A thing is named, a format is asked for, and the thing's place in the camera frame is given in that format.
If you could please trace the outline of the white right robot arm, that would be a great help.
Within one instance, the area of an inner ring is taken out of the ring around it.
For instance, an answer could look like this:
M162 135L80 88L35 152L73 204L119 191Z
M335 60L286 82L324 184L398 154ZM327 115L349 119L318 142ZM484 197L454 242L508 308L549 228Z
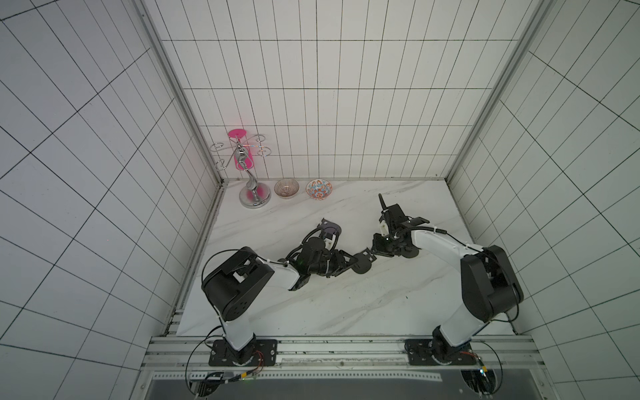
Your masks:
M372 251L393 258L415 258L421 251L445 261L459 273L462 305L433 330L426 345L409 348L420 358L448 366L470 351L470 343L496 316L519 308L523 290L508 256L500 246L465 243L425 218L410 218L397 205L387 205L382 195L381 232L373 237Z

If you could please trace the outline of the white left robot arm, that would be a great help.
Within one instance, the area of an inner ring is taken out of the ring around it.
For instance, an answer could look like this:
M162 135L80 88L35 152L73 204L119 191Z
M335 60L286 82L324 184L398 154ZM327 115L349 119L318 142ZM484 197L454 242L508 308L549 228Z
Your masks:
M273 365L276 342L257 338L248 310L265 288L295 292L311 276L338 277L347 271L366 273L375 257L368 249L349 253L338 249L342 230L334 223L323 222L308 233L284 258L270 260L250 247L225 249L207 259L200 276L200 288L218 317L222 337L206 339L211 349L211 366Z

